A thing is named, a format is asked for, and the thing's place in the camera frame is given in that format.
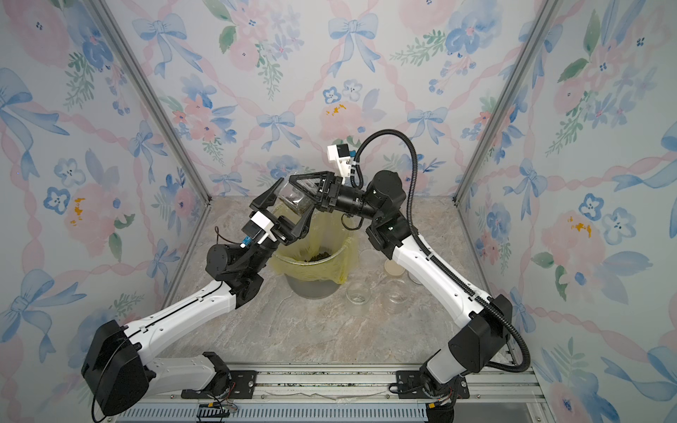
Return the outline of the small jar with grey lid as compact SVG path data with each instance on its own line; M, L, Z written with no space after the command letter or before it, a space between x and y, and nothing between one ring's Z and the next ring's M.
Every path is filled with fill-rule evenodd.
M316 208L314 194L317 184L313 178L290 176L279 193L279 199L298 216Z

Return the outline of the translucent round container lid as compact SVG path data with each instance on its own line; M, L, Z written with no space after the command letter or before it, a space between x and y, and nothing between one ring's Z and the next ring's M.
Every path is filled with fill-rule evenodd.
M363 250L359 255L359 262L360 271L380 271L384 267L384 256L376 250Z

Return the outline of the glass jar with tea leaves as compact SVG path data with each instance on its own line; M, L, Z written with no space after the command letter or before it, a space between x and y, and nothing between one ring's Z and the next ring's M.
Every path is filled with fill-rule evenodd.
M370 302L371 288L364 282L353 281L347 287L346 296L351 304L364 306Z

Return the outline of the beige round jar lid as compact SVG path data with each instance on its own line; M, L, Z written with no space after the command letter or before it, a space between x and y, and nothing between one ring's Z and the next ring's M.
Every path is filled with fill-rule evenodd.
M395 263L393 260L384 262L384 271L393 278L401 278L407 272L404 267Z

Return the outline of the translucent plastic container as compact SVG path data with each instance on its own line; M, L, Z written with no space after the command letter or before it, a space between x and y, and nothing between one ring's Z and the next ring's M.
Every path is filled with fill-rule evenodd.
M388 278L380 283L381 304L392 315L404 312L410 305L409 285L400 278Z

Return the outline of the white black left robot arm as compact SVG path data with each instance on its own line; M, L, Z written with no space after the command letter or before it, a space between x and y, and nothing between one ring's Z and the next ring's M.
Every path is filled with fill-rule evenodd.
M102 422L132 408L152 389L197 391L215 399L231 390L230 370L215 352L170 366L159 365L155 359L176 340L253 300L264 282L260 273L278 247L308 233L312 206L298 222L269 210L281 197L304 197L294 186L297 178L278 179L251 202L242 241L216 243L209 249L209 284L149 317L125 325L110 320L95 331L81 369L93 394L93 421Z

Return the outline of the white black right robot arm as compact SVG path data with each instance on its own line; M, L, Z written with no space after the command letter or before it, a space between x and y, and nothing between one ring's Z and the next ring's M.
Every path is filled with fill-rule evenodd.
M317 211L345 213L370 221L372 246L402 266L433 294L458 332L420 368L417 388L432 398L447 395L461 377L493 366L511 333L511 302L474 287L432 251L401 211L407 195L400 178L382 170L362 190L332 172L291 176L291 185Z

